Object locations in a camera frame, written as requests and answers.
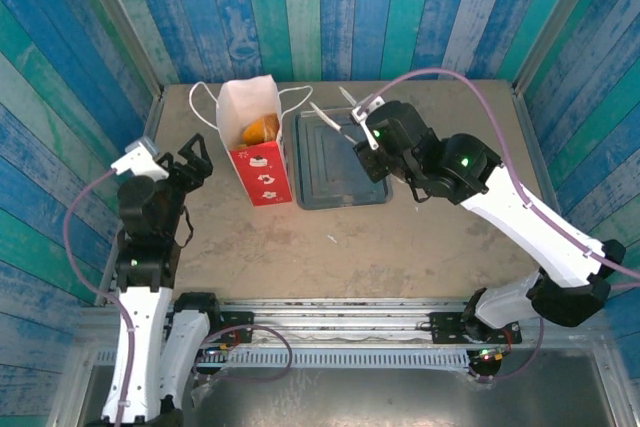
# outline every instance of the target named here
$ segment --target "gray floor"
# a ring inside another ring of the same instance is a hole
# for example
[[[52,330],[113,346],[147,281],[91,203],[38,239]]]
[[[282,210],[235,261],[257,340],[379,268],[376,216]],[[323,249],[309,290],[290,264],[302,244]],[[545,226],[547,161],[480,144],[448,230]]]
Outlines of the gray floor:
[[[338,85],[363,98],[381,83],[314,83],[312,99],[321,107],[345,106]],[[478,85],[495,108],[524,183],[538,192],[508,84]],[[478,287],[501,285],[536,268],[484,220],[444,200],[418,206],[406,186],[395,181],[393,200],[386,205],[325,211],[304,211],[295,202],[252,207],[217,133],[189,110],[189,88],[169,87],[157,143],[175,153],[201,132],[215,167],[205,186],[187,198],[196,231],[182,253],[176,296],[211,290],[227,299],[467,297]],[[302,98],[298,92],[284,95],[284,107]],[[406,82],[386,98],[392,99],[414,104],[440,137],[467,132],[500,152],[480,105],[458,82]],[[215,118],[203,90],[195,102],[203,115]],[[290,152],[290,119],[283,131]],[[179,240],[186,234],[181,226]]]

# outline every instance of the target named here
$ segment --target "orange object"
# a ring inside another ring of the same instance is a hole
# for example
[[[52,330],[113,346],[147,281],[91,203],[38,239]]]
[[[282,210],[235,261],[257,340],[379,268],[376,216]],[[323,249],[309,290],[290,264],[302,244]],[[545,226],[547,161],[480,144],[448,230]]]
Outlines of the orange object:
[[[272,140],[276,140],[279,129],[280,122],[278,122],[278,115],[265,115],[245,129],[242,134],[242,140],[247,145],[258,145],[264,142],[271,142]]]

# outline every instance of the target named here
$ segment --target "container lid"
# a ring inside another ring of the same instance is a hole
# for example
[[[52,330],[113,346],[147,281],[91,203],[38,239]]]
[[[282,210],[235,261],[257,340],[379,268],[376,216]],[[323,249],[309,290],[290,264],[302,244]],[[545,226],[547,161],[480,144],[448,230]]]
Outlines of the container lid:
[[[326,110],[356,141],[360,127],[349,119],[350,109]],[[352,144],[314,112],[298,113],[293,121],[295,183],[298,204],[305,210],[383,204],[391,199],[388,179],[374,184],[360,165]]]

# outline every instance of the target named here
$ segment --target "printed design on bag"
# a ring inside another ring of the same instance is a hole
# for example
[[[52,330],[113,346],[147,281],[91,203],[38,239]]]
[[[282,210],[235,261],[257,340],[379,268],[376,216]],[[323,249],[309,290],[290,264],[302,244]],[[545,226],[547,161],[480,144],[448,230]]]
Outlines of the printed design on bag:
[[[256,155],[255,157],[251,157],[251,160],[249,160],[249,165],[251,167],[266,167],[267,165],[269,165],[269,161],[264,157]]]
[[[269,185],[269,184],[273,184],[276,179],[274,179],[273,177],[271,177],[269,174],[262,174],[258,176],[258,180],[262,181],[262,183],[264,185]]]

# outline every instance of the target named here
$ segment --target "teal wooden plank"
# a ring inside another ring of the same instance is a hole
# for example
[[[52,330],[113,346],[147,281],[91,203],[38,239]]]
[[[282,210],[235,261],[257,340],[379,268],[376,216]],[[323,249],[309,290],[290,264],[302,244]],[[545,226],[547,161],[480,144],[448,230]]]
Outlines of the teal wooden plank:
[[[111,21],[109,14],[105,10],[104,6],[102,5],[102,2],[100,0],[87,0],[87,1],[91,6],[91,10],[93,10],[93,12],[98,17],[98,20],[102,24],[102,28],[105,30],[105,32],[109,36],[109,39],[111,39],[111,42],[113,43],[115,48],[118,50],[118,54],[129,67],[129,70],[131,71],[131,74],[133,75],[140,90],[142,91],[149,90],[147,87],[147,84],[142,78],[142,75],[140,75],[138,66],[133,61],[131,54],[129,54],[129,49],[127,49],[126,45],[124,45],[122,37],[120,37],[120,34],[118,33],[115,25],[113,25],[113,22]]]
[[[0,365],[63,371],[73,335],[7,314],[0,314],[0,328]]]
[[[442,60],[445,69],[467,73],[495,2],[496,0],[460,0]]]
[[[356,0],[351,80],[380,78],[391,0]]]
[[[320,0],[287,0],[293,79],[322,80]]]
[[[381,79],[393,79],[411,70],[424,3],[425,0],[391,0]]]
[[[3,4],[0,4],[0,52],[102,165],[109,165],[120,157],[112,140]],[[120,137],[114,136],[114,140],[119,141]]]
[[[555,98],[556,91],[582,56],[585,45],[593,41],[617,2],[618,0],[593,0],[589,5],[530,103],[534,127],[539,118],[545,119],[549,116],[549,104]]]
[[[0,210],[0,226],[3,236],[0,243],[0,260],[79,299],[86,302],[94,301],[95,294],[76,278],[62,247],[4,210]],[[99,285],[102,280],[100,272],[79,259],[77,261],[87,279],[94,285]]]
[[[251,0],[266,74],[276,81],[293,80],[286,0]]]
[[[569,221],[581,230],[591,230],[640,193],[640,150],[624,161],[567,213]]]
[[[42,142],[0,104],[0,156],[65,207],[85,184]],[[93,192],[76,208],[76,215],[103,238],[111,241],[118,219]]]
[[[103,28],[98,16],[91,8],[88,0],[66,0],[71,12],[84,30],[87,32],[93,45],[104,60],[107,69],[113,75],[127,99],[131,107],[136,111],[138,116],[145,120],[149,115],[152,96],[149,90],[136,83],[133,73],[124,59],[120,57],[115,45],[109,38],[106,30]]]
[[[48,415],[5,416],[0,417],[0,427],[45,427]]]
[[[229,48],[222,29],[216,0],[181,0],[208,82],[226,82],[235,78]]]
[[[592,41],[583,46],[579,61],[550,100],[547,115],[533,121],[547,164],[638,57],[640,0],[618,0]]]
[[[0,261],[0,312],[73,334],[78,309],[89,304]]]
[[[162,85],[179,83],[178,74],[145,0],[120,0]]]
[[[356,0],[320,0],[322,80],[349,80]]]
[[[227,38],[236,78],[263,75],[258,33],[251,0],[215,0]]]
[[[109,99],[114,109],[121,108],[128,125],[135,126],[134,131],[142,134],[144,122],[135,114],[131,102],[122,87],[100,56],[86,27],[75,17],[65,0],[32,0],[30,9],[41,9],[49,22],[61,35],[78,61],[84,66],[87,76],[93,79],[98,89]]]
[[[2,157],[0,176],[3,179],[0,208],[63,246],[62,223],[67,208]],[[103,239],[76,216],[71,220],[71,228],[75,254],[97,270],[104,270],[111,242]]]
[[[513,82],[520,71],[522,63],[529,55],[538,34],[546,23],[558,0],[532,0],[518,33],[507,51],[498,78]]]
[[[467,71],[471,79],[492,79],[515,37],[531,0],[496,0]]]
[[[601,240],[617,239],[624,245],[640,240],[640,196],[606,217],[589,235]]]
[[[108,168],[85,147],[4,55],[0,55],[0,103],[84,182],[91,182]],[[118,186],[113,180],[96,189],[114,212],[117,209],[117,191]]]
[[[560,187],[587,155],[640,102],[638,78],[640,60],[618,81],[549,164],[549,176],[554,188]]]
[[[0,426],[44,426],[41,419],[46,420],[51,410],[61,377],[55,372],[0,366],[0,415],[7,416],[0,417]]]
[[[567,18],[564,25],[562,26],[562,29],[553,41],[553,44],[545,55],[544,60],[540,64],[540,67],[538,67],[538,70],[533,76],[533,79],[531,79],[531,82],[527,86],[525,98],[529,103],[534,98],[536,92],[538,91],[538,88],[540,87],[540,84],[549,72],[549,69],[560,55],[562,48],[571,38],[574,30],[576,29],[582,18],[585,16],[587,9],[591,5],[592,1],[593,0],[578,0],[575,7],[571,11],[571,14],[569,14],[569,17]]]

